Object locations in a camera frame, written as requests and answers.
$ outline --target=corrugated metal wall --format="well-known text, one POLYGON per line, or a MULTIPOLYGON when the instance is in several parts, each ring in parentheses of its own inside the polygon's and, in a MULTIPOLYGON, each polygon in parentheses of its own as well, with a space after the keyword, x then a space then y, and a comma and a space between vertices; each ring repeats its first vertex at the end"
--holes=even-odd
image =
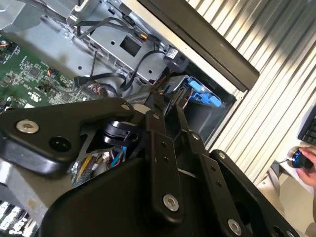
POLYGON ((260 78, 212 146, 253 182, 316 100, 316 0, 188 0, 260 78))

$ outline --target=metal rivet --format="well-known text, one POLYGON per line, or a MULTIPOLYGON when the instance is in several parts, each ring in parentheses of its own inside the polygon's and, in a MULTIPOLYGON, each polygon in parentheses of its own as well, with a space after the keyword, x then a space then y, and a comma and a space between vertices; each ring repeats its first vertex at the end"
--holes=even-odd
POLYGON ((221 153, 221 152, 219 152, 218 155, 219 155, 222 159, 225 159, 225 158, 226 158, 226 156, 225 156, 223 153, 221 153))
POLYGON ((27 134, 37 133, 40 129, 36 122, 30 120, 22 120, 16 124, 16 129, 27 134))
POLYGON ((121 106, 122 106, 122 108, 125 109, 125 110, 130 110, 129 106, 126 105, 126 104, 122 104, 121 106))
POLYGON ((64 33, 64 37, 67 39, 69 37, 69 33, 68 32, 65 32, 64 33))
POLYGON ((178 200, 171 194, 166 194, 163 196, 163 204, 167 207, 170 211, 177 211, 179 210, 179 203, 178 200))
POLYGON ((234 219, 229 219, 228 225, 236 235, 241 236, 241 227, 234 219))
POLYGON ((286 231, 286 233, 289 237, 295 237, 295 235, 291 231, 286 231))
POLYGON ((194 137, 194 139, 199 140, 199 136, 197 134, 193 133, 192 136, 194 137))
POLYGON ((153 114, 154 118, 160 119, 160 116, 158 114, 153 114))

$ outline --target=black keyboard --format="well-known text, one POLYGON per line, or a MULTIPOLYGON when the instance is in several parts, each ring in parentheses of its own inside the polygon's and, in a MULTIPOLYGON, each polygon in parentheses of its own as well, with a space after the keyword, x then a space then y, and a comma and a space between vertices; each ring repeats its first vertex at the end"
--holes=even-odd
POLYGON ((312 112, 308 116, 298 135, 298 139, 316 146, 316 106, 314 106, 312 112))

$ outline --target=green circuit board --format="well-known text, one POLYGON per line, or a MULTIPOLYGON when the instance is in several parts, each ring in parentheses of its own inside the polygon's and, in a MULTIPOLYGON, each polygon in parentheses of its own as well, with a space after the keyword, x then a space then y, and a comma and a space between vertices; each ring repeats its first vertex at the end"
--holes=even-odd
MULTIPOLYGON (((60 91, 74 89, 73 80, 0 34, 0 113, 98 99, 88 89, 60 91)), ((37 229, 24 210, 0 200, 0 237, 32 237, 37 229)))
POLYGON ((13 108, 32 108, 96 99, 87 89, 73 91, 73 81, 0 35, 0 101, 13 108))

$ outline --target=mounting hole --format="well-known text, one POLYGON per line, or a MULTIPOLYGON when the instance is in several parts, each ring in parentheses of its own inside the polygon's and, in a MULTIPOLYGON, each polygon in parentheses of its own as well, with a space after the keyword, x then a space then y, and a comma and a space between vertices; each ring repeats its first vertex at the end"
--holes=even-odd
POLYGON ((136 141, 138 140, 138 135, 137 135, 136 133, 130 134, 129 140, 130 140, 131 142, 136 142, 136 141))
POLYGON ((273 229, 274 229, 275 233, 277 234, 277 236, 279 236, 279 237, 284 237, 284 234, 283 234, 282 231, 279 229, 279 227, 273 226, 273 229))
POLYGON ((64 137, 53 137, 49 140, 51 149, 56 152, 67 152, 71 149, 71 143, 64 137))

